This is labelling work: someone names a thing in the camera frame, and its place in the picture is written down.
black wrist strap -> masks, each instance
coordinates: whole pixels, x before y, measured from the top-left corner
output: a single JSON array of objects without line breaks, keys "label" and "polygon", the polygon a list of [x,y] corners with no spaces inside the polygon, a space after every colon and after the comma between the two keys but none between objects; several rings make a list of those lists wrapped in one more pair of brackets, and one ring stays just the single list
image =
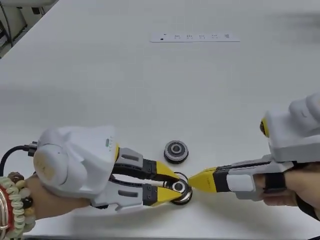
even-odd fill
[{"label": "black wrist strap", "polygon": [[315,208],[311,206],[309,203],[303,201],[297,194],[295,195],[296,204],[298,205],[299,209],[304,212],[305,214],[309,215],[310,217],[320,221],[320,219],[316,215]]}]

wooden bead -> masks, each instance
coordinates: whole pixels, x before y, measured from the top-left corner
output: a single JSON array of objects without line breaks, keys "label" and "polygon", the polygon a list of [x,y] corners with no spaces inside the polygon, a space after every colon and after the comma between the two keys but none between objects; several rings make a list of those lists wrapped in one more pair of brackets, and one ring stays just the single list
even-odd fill
[{"label": "wooden bead", "polygon": [[20,180],[25,180],[24,176],[22,176],[19,172],[10,172],[8,175],[8,178],[14,183],[16,184],[17,182],[19,182]]},{"label": "wooden bead", "polygon": [[22,203],[23,203],[23,208],[28,209],[32,207],[34,200],[31,197],[27,196],[26,198],[22,199]]},{"label": "wooden bead", "polygon": [[29,208],[25,209],[24,210],[24,215],[26,217],[35,215],[35,209],[33,207],[29,207]]},{"label": "wooden bead", "polygon": [[26,181],[25,180],[20,180],[20,181],[17,181],[15,186],[18,188],[18,189],[23,189],[26,187]]}]

ball bearing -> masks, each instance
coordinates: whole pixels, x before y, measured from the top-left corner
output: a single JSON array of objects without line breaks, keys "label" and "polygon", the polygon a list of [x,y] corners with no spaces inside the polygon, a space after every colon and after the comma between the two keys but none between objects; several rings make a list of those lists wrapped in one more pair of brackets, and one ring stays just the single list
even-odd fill
[{"label": "ball bearing", "polygon": [[187,159],[189,151],[182,141],[173,140],[165,145],[163,155],[169,163],[181,164]]},{"label": "ball bearing", "polygon": [[180,206],[186,205],[192,198],[192,188],[188,185],[188,178],[186,177],[186,175],[177,171],[174,173],[178,175],[180,179],[178,181],[165,181],[163,183],[163,186],[165,188],[181,193],[181,197],[172,200],[171,203]]}]

white table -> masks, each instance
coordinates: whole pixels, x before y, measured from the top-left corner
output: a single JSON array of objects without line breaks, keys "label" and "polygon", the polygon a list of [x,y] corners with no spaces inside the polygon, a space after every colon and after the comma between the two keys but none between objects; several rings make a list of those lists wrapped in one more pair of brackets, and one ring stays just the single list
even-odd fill
[{"label": "white table", "polygon": [[[319,90],[317,0],[68,0],[58,2],[0,61],[0,150],[49,126],[113,124],[122,146],[173,167],[206,167],[268,153],[264,112]],[[238,43],[150,43],[153,32],[231,32]],[[31,174],[25,153],[6,172]],[[297,208],[195,191],[185,207],[110,217],[93,208],[42,220],[30,236],[306,239],[319,223]]]}]

hand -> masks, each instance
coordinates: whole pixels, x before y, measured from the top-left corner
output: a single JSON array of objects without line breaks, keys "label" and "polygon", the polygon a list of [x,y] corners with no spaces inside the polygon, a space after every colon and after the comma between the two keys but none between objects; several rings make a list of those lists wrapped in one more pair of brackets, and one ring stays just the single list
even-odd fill
[{"label": "hand", "polygon": [[26,184],[31,191],[37,220],[64,215],[90,205],[90,200],[85,198],[60,197],[50,193],[36,175],[29,177]]},{"label": "hand", "polygon": [[[320,219],[320,164],[311,163],[300,170],[291,170],[284,173],[287,190],[277,194],[264,194],[262,199],[269,206],[296,207],[296,194],[306,203],[314,207],[315,214]],[[254,176],[257,186],[264,188],[263,175]]]}]

